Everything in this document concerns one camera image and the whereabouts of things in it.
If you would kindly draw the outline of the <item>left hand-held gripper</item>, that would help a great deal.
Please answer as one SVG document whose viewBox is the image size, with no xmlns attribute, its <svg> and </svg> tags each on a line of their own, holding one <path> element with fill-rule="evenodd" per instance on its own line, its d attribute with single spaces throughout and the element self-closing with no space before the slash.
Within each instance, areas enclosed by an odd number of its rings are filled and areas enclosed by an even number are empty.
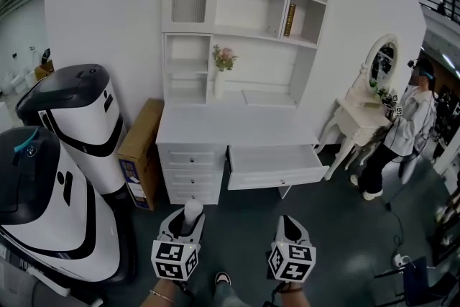
<svg viewBox="0 0 460 307">
<path fill-rule="evenodd" d="M 188 280 L 198 265 L 198 253 L 206 220 L 200 214 L 191 235 L 183 237 L 184 208 L 164 219 L 158 237 L 153 242 L 151 261 L 158 278 Z"/>
</svg>

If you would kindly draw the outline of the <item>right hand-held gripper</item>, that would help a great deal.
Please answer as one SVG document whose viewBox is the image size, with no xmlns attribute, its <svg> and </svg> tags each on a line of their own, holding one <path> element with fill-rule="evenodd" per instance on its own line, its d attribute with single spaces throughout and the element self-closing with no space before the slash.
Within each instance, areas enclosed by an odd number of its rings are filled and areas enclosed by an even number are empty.
<svg viewBox="0 0 460 307">
<path fill-rule="evenodd" d="M 287 236 L 285 220 L 287 218 Z M 291 216 L 278 219 L 268 265 L 273 278 L 284 282 L 304 283 L 316 265 L 316 248 L 311 245 L 306 228 Z"/>
</svg>

